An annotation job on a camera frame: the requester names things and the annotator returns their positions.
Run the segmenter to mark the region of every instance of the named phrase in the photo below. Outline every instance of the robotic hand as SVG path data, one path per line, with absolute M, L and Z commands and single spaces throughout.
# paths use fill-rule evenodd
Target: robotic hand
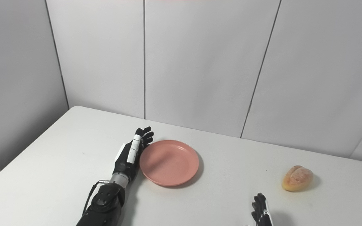
M 252 203 L 252 207 L 254 208 L 252 217 L 254 218 L 256 225 L 273 226 L 266 197 L 262 193 L 258 193 L 258 195 L 254 197 L 254 200 L 255 202 Z
M 115 168 L 110 180 L 99 180 L 93 185 L 87 198 L 83 214 L 76 226 L 117 226 L 121 208 L 125 203 L 125 188 L 133 181 L 139 166 L 142 151 L 153 142 L 151 127 L 137 129 L 134 138 L 121 146 L 115 157 Z M 86 209 L 89 199 L 98 184 L 104 184 L 93 197 Z

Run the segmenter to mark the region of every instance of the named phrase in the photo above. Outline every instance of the pink plate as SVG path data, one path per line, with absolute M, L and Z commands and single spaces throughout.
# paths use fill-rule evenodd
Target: pink plate
M 162 140 L 149 145 L 140 156 L 143 174 L 160 186 L 177 186 L 198 171 L 199 158 L 194 149 L 177 140 Z

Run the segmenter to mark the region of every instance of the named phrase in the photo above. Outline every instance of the bread roll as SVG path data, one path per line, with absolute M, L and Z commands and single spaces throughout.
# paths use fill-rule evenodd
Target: bread roll
M 282 187 L 287 191 L 298 191 L 306 188 L 313 178 L 311 170 L 302 166 L 293 166 L 284 176 Z

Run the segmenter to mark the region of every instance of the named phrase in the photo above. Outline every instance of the black cable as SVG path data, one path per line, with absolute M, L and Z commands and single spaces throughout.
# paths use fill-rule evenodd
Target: black cable
M 83 213 L 82 215 L 86 212 L 86 208 L 87 208 L 87 204 L 89 203 L 89 200 L 90 200 L 90 197 L 92 197 L 92 194 L 93 192 L 95 191 L 97 185 L 99 184 L 100 182 L 96 182 L 95 185 L 92 186 L 92 189 L 90 190 L 89 192 L 89 196 L 87 197 L 87 200 L 86 200 L 86 203 L 85 203 L 85 207 L 83 208 Z

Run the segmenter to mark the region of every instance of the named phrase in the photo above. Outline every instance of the tabletop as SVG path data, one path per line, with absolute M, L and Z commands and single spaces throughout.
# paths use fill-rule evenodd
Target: tabletop
M 122 143 L 152 126 L 155 141 L 198 153 L 188 183 L 165 188 L 142 173 L 127 187 L 121 226 L 254 226 L 253 197 L 268 199 L 275 226 L 362 225 L 362 162 L 72 107 L 0 172 L 1 226 L 75 226 L 91 186 L 110 179 Z M 313 171 L 301 192 L 282 189 L 295 165 Z

